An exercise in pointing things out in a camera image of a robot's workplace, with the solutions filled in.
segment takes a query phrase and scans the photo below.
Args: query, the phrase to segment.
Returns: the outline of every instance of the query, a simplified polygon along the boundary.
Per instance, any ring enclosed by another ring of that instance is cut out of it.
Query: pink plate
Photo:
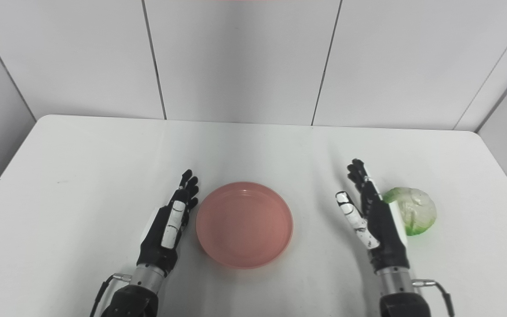
[[[292,216],[287,203],[271,189],[231,183],[201,203],[197,235],[215,261],[234,269],[253,269],[273,261],[287,247]]]

